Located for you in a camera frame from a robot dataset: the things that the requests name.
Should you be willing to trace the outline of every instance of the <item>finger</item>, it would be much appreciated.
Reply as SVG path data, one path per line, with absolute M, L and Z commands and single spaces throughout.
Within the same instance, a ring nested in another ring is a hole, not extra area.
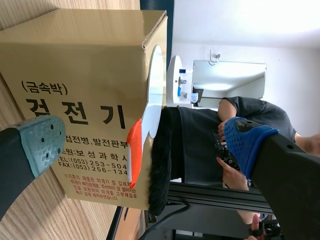
M 224 123 L 220 123 L 219 126 L 218 126 L 218 129 L 221 129 L 221 128 L 224 128 L 225 127 L 225 124 Z
M 255 214 L 255 215 L 253 216 L 252 225 L 251 225 L 251 229 L 252 229 L 253 231 L 259 229 L 259 222 L 260 222 L 260 218 L 259 218 L 258 214 Z
M 254 236 L 249 236 L 248 240 L 258 240 L 260 239 L 260 237 L 258 236 L 257 238 L 255 238 Z
M 224 161 L 222 161 L 220 157 L 217 157 L 216 160 L 221 165 L 221 167 L 223 167 L 223 169 L 225 169 L 227 171 L 231 170 L 231 167 L 228 164 L 226 164 Z

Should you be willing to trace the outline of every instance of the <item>black shirt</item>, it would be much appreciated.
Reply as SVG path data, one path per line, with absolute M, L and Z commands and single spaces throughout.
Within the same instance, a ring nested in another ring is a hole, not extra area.
M 296 131 L 287 113 L 267 101 L 249 97 L 226 97 L 236 109 L 236 116 L 278 129 L 280 134 L 294 141 Z M 183 181 L 190 184 L 216 185 L 222 183 L 223 169 L 218 164 L 212 131 L 218 130 L 221 120 L 216 111 L 178 107 L 184 163 Z

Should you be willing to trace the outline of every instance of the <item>person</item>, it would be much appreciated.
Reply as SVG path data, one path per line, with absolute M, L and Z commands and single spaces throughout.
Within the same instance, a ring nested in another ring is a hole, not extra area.
M 305 137 L 297 134 L 287 113 L 280 107 L 256 98 L 224 97 L 218 111 L 186 107 L 165 107 L 153 141 L 151 158 L 167 164 L 171 161 L 170 179 L 183 183 L 222 186 L 249 190 L 246 177 L 224 163 L 215 148 L 213 131 L 225 140 L 224 125 L 233 117 L 243 117 L 278 129 L 306 152 L 320 156 L 320 134 Z M 243 222 L 251 224 L 255 213 L 238 211 Z

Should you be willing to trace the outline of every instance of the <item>metal bar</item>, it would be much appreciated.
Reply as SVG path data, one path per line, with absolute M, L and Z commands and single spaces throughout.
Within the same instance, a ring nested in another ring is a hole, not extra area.
M 106 240 L 114 240 L 115 239 L 123 209 L 124 208 L 122 206 L 116 207 L 108 235 L 106 236 Z
M 273 214 L 259 192 L 171 182 L 168 202 Z

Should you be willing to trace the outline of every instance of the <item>mirror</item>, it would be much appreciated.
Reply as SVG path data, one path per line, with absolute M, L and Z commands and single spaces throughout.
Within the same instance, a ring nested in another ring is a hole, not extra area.
M 217 111 L 224 97 L 262 99 L 266 69 L 266 64 L 195 60 L 192 92 L 198 93 L 198 101 L 194 106 Z

